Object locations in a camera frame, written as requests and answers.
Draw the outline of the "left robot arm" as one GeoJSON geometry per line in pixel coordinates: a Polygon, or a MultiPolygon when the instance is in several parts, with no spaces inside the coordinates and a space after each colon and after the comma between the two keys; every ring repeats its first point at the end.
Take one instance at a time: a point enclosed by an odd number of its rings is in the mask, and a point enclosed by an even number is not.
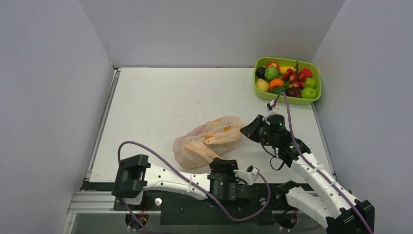
{"type": "Polygon", "coordinates": [[[205,200],[211,194],[217,200],[234,201],[247,185],[258,179],[259,170],[249,166],[239,170],[235,160],[216,158],[209,165],[210,174],[174,172],[152,165],[147,155],[135,155],[120,161],[112,195],[126,198],[134,210],[145,204],[143,191],[166,191],[205,200]]]}

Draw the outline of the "translucent orange plastic bag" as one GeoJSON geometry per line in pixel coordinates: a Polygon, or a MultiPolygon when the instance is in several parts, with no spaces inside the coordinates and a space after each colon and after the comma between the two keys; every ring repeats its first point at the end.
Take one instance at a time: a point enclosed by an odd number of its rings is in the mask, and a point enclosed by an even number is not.
{"type": "Polygon", "coordinates": [[[184,169],[197,169],[235,149],[241,142],[239,117],[223,116],[209,121],[175,139],[172,147],[176,162],[184,169]]]}

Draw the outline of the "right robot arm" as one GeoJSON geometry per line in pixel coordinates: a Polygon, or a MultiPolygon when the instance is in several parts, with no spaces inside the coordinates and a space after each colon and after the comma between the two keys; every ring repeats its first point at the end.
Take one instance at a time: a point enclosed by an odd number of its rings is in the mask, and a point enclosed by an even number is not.
{"type": "Polygon", "coordinates": [[[258,115],[240,132],[249,140],[276,150],[278,159],[317,194],[313,196],[290,181],[286,189],[274,196],[279,207],[297,208],[324,227],[328,234],[374,233],[373,205],[367,200],[360,201],[329,175],[310,148],[294,136],[292,129],[286,128],[284,116],[258,115]]]}

